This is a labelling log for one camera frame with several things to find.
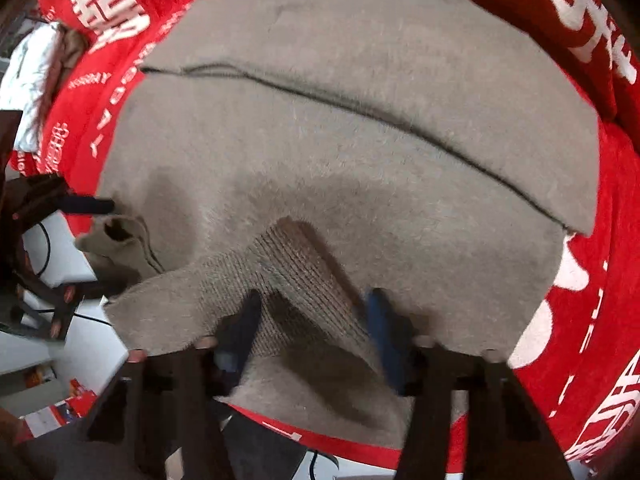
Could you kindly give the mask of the grey knitted sweater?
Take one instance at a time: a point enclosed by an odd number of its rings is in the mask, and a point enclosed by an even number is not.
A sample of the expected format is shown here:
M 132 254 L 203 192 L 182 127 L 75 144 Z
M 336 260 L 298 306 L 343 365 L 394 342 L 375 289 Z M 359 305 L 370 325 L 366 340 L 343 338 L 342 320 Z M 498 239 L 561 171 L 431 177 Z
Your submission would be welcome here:
M 416 330 L 510 354 L 565 237 L 596 220 L 598 122 L 535 41 L 470 0 L 195 0 L 142 65 L 78 240 L 142 280 L 105 307 L 179 350 L 250 289 L 231 402 L 400 448 L 409 400 L 364 327 L 386 289 Z

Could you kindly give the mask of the white pink patterned cloth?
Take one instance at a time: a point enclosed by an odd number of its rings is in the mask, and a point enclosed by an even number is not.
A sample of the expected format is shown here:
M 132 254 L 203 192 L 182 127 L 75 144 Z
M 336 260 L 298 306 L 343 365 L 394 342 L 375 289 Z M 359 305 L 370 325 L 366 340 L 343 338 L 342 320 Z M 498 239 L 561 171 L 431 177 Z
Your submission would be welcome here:
M 88 47 L 79 30 L 54 22 L 34 28 L 12 51 L 1 81 L 1 109 L 22 113 L 14 151 L 38 151 L 50 107 Z

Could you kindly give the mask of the red blanket with white print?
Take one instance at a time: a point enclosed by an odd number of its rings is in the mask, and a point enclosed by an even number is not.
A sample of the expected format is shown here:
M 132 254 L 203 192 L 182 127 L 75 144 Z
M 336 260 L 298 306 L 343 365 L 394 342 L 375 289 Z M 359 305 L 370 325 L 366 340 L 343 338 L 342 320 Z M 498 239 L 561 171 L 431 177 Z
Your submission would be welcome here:
M 96 189 L 117 116 L 142 60 L 191 0 L 38 0 L 93 42 L 51 110 L 35 154 L 11 166 Z M 518 377 L 567 458 L 594 462 L 639 408 L 639 55 L 604 0 L 474 0 L 527 32 L 599 115 L 596 227 L 563 248 L 561 269 L 518 343 Z

